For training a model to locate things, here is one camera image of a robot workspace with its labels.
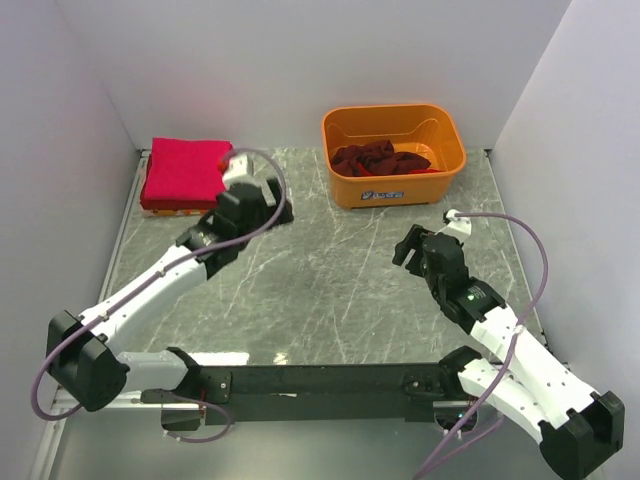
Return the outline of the pink t shirt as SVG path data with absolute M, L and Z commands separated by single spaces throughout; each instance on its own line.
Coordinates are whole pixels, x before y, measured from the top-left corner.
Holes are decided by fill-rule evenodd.
M 141 198 L 216 200 L 225 190 L 218 164 L 232 148 L 227 140 L 155 137 Z

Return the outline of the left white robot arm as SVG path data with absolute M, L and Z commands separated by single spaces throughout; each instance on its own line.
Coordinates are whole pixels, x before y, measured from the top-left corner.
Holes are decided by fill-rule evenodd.
M 128 339 L 169 303 L 235 261 L 252 238 L 292 220 L 281 180 L 232 184 L 137 278 L 82 314 L 62 311 L 49 322 L 47 373 L 89 412 L 131 390 L 165 389 L 176 401 L 193 399 L 200 378 L 184 355 L 134 354 L 125 349 Z

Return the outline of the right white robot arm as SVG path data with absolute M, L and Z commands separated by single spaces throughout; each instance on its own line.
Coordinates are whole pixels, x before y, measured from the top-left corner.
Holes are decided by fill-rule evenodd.
M 463 242 L 470 234 L 462 219 L 437 232 L 414 225 L 393 257 L 426 281 L 446 318 L 507 369 L 476 351 L 461 352 L 439 374 L 440 390 L 488 403 L 534 439 L 556 475 L 585 479 L 622 448 L 625 406 L 614 392 L 600 393 L 574 375 L 490 285 L 469 275 Z

